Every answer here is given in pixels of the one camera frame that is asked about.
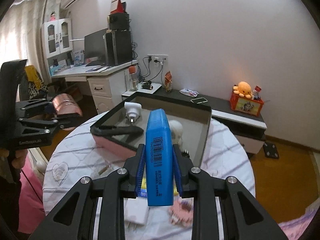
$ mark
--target blue gripper pad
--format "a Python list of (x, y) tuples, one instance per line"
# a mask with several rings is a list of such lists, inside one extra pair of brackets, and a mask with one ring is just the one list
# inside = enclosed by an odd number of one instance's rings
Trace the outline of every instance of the blue gripper pad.
[(182, 182), (181, 182), (181, 171), (178, 165), (177, 156), (174, 150), (174, 147), (172, 146), (172, 154), (173, 154), (173, 175), (174, 180), (176, 182), (177, 191), (179, 193), (182, 193)]
[(139, 165), (138, 165), (138, 170), (137, 170), (136, 187), (134, 188), (136, 196), (139, 196), (140, 194), (145, 165), (146, 165), (146, 146), (144, 145), (141, 153)]

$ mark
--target desk drawer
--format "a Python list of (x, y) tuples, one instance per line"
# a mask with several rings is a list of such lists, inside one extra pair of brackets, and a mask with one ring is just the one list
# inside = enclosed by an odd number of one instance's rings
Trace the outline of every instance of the desk drawer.
[(99, 96), (92, 96), (92, 97), (93, 97), (94, 104), (96, 105), (98, 114), (109, 111), (114, 107), (112, 98), (99, 97)]
[(88, 78), (88, 82), (90, 85), (90, 90), (93, 96), (101, 96), (111, 98), (111, 88), (109, 79), (105, 78)]
[(239, 135), (235, 135), (239, 143), (247, 153), (257, 154), (263, 146), (264, 141), (259, 141)]

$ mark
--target sticker label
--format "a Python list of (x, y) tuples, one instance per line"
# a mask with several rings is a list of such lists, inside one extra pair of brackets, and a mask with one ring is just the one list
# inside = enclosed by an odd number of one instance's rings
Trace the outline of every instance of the sticker label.
[(151, 143), (151, 162), (153, 167), (162, 166), (163, 137), (153, 138)]

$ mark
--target barcode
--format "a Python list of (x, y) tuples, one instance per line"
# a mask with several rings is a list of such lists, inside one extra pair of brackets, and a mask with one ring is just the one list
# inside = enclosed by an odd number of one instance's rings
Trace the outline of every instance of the barcode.
[(153, 166), (162, 166), (163, 137), (153, 138)]

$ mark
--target black speaker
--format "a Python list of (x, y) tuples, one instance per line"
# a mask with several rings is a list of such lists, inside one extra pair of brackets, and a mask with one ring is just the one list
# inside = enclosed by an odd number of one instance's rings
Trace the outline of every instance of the black speaker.
[(114, 13), (109, 15), (109, 29), (112, 31), (124, 31), (130, 29), (129, 14)]

